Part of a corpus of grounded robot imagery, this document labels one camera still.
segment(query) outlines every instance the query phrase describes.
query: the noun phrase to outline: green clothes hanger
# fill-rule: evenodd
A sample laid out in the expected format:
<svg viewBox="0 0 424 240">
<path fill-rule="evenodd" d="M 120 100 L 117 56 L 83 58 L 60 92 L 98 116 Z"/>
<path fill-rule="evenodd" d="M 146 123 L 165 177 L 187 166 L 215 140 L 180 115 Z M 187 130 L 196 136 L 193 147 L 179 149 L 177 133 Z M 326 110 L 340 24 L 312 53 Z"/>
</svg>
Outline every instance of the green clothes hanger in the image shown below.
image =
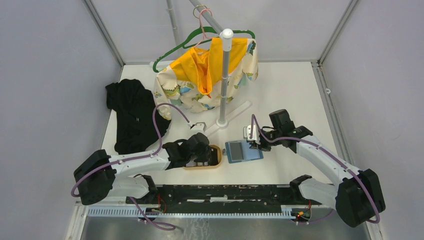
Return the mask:
<svg viewBox="0 0 424 240">
<path fill-rule="evenodd" d="M 203 30 L 204 30 L 205 33 L 212 33 L 212 34 L 217 33 L 215 31 L 215 29 L 211 26 L 205 26 L 205 27 L 203 27 Z M 249 34 L 252 39 L 255 39 L 255 34 L 250 30 L 233 30 L 232 32 L 235 33 L 235 34 Z M 156 69 L 156 65 L 158 65 L 158 63 L 162 59 L 166 58 L 167 56 L 169 56 L 173 52 L 177 51 L 178 49 L 180 49 L 180 48 L 189 49 L 191 47 L 194 47 L 197 43 L 189 45 L 189 46 L 186 46 L 186 44 L 188 44 L 193 38 L 195 38 L 197 35 L 200 35 L 200 34 L 203 34 L 203 32 L 202 32 L 202 29 L 199 27 L 198 29 L 192 31 L 190 33 L 190 35 L 188 35 L 187 39 L 185 41 L 183 41 L 180 45 L 174 47 L 173 49 L 171 49 L 167 53 L 165 53 L 163 56 L 160 56 L 158 59 L 156 59 L 156 61 L 154 61 L 154 63 L 153 63 L 153 71 L 155 73 L 159 73 L 159 71 Z M 212 39 L 207 39 L 205 41 L 202 41 L 200 44 L 204 44 L 204 43 L 207 43 L 207 42 L 210 42 L 210 41 L 212 41 Z"/>
</svg>

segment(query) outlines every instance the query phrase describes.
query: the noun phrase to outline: gray floor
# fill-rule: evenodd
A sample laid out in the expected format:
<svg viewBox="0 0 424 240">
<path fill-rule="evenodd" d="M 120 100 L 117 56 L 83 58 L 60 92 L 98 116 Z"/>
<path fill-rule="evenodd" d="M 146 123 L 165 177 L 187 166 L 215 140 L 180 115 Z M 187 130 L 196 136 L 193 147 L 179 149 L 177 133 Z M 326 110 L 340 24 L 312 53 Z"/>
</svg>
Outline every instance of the gray floor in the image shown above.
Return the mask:
<svg viewBox="0 0 424 240">
<path fill-rule="evenodd" d="M 314 209 L 320 218 L 328 209 Z M 82 240 L 367 240 L 365 224 L 347 226 L 337 214 L 311 225 L 296 226 L 288 219 L 161 218 L 176 225 L 159 230 L 132 217 L 88 217 Z"/>
</svg>

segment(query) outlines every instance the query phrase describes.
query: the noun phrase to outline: black fabric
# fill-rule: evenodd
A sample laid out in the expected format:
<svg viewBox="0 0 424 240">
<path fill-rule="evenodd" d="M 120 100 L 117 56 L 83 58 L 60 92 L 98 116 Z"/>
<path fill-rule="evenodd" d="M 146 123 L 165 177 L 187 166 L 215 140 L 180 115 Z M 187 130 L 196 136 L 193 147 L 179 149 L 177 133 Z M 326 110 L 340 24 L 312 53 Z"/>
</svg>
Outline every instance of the black fabric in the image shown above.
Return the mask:
<svg viewBox="0 0 424 240">
<path fill-rule="evenodd" d="M 144 152 L 158 140 L 152 113 L 156 107 L 153 94 L 137 79 L 123 79 L 106 86 L 106 105 L 116 111 L 115 151 L 119 154 Z M 156 124 L 164 136 L 171 123 L 156 110 Z"/>
</svg>

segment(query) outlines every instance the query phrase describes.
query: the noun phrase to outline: garment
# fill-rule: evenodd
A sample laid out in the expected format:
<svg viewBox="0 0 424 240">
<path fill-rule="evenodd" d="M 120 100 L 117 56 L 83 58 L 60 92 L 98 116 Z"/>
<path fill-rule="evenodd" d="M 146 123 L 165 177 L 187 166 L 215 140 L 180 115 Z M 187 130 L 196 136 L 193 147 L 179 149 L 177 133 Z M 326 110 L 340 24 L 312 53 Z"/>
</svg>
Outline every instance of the garment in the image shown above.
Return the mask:
<svg viewBox="0 0 424 240">
<path fill-rule="evenodd" d="M 119 154 L 144 152 L 158 140 L 153 125 L 155 101 L 150 90 L 137 79 L 123 79 L 106 86 L 106 105 L 116 111 L 117 132 L 115 151 Z M 171 121 L 164 119 L 156 110 L 156 124 L 164 136 Z"/>
<path fill-rule="evenodd" d="M 223 47 L 219 37 L 212 39 L 210 49 L 190 48 L 160 71 L 153 89 L 156 104 L 183 105 L 191 112 L 213 109 L 221 103 Z M 227 103 L 234 99 L 247 79 L 258 77 L 258 49 L 251 38 L 233 38 L 230 51 Z M 169 106 L 159 107 L 165 119 L 171 119 Z"/>
</svg>

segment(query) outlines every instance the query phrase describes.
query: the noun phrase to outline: clothes hanger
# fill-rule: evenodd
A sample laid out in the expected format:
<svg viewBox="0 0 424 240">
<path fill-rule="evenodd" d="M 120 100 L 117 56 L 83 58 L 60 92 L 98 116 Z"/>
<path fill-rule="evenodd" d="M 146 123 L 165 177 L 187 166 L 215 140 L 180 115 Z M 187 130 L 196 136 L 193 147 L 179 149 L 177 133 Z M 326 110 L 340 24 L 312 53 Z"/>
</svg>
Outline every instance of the clothes hanger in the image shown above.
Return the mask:
<svg viewBox="0 0 424 240">
<path fill-rule="evenodd" d="M 251 36 L 251 38 L 252 39 L 255 39 L 255 34 L 252 32 L 252 31 L 250 31 L 250 30 L 233 30 L 232 31 L 233 33 L 235 33 L 235 34 L 249 34 L 250 36 Z M 207 40 L 205 40 L 205 41 L 201 41 L 201 42 L 199 42 L 199 43 L 195 43 L 195 44 L 192 44 L 192 45 L 188 45 L 188 46 L 186 46 L 186 44 L 188 44 L 192 39 L 194 39 L 197 35 L 200 35 L 200 34 L 204 34 L 204 33 L 212 33 L 212 34 L 217 34 L 217 32 L 215 31 L 215 29 L 213 28 L 213 27 L 211 27 L 211 26 L 202 26 L 202 24 L 200 24 L 200 27 L 199 28 L 197 28 L 197 29 L 195 29 L 194 31 L 192 31 L 189 35 L 188 35 L 188 37 L 187 37 L 187 39 L 185 39 L 181 44 L 179 44 L 179 45 L 177 45 L 176 47 L 174 47 L 174 48 L 172 48 L 171 50 L 169 50 L 169 51 L 167 51 L 163 56 L 160 56 L 160 57 L 158 57 L 157 59 L 156 59 L 156 61 L 154 61 L 154 63 L 153 63 L 153 71 L 155 72 L 155 73 L 159 73 L 159 71 L 156 69 L 156 65 L 158 65 L 158 63 L 162 60 L 162 59 L 164 59 L 164 58 L 166 58 L 167 56 L 169 56 L 170 54 L 172 54 L 173 52 L 175 52 L 175 51 L 177 51 L 178 49 L 180 49 L 180 48 L 183 48 L 183 49 L 188 49 L 188 48 L 191 48 L 191 47 L 194 47 L 194 46 L 196 46 L 196 45 L 199 45 L 199 44 L 204 44 L 204 43 L 207 43 L 207 42 L 210 42 L 210 41 L 212 41 L 212 39 L 207 39 Z"/>
</svg>

